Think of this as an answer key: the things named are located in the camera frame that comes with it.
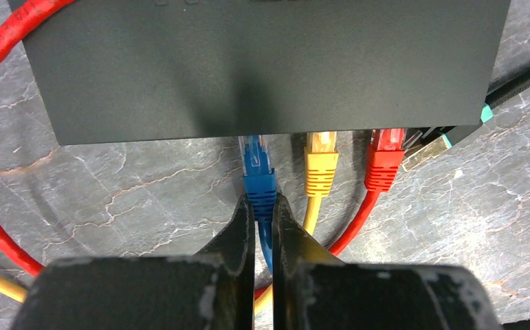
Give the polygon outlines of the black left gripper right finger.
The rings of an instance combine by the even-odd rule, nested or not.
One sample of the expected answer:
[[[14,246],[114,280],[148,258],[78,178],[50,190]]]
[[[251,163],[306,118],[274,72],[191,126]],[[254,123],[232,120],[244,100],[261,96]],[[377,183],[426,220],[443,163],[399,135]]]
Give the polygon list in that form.
[[[278,195],[272,223],[275,329],[499,329],[464,267],[347,263],[294,219]]]

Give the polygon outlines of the black network switch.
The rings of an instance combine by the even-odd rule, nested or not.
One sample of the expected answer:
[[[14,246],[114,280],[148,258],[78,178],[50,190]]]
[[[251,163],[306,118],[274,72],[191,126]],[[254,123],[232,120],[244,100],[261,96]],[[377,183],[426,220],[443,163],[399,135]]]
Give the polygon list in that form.
[[[475,124],[508,1],[75,1],[24,42],[61,145]]]

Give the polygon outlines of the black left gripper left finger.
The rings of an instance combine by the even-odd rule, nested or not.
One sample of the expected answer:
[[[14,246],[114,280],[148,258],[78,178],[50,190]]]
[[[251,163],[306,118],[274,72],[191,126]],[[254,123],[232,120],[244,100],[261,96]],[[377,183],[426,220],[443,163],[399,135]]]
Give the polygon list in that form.
[[[58,259],[32,284],[13,329],[253,329],[255,220],[240,197],[198,252]]]

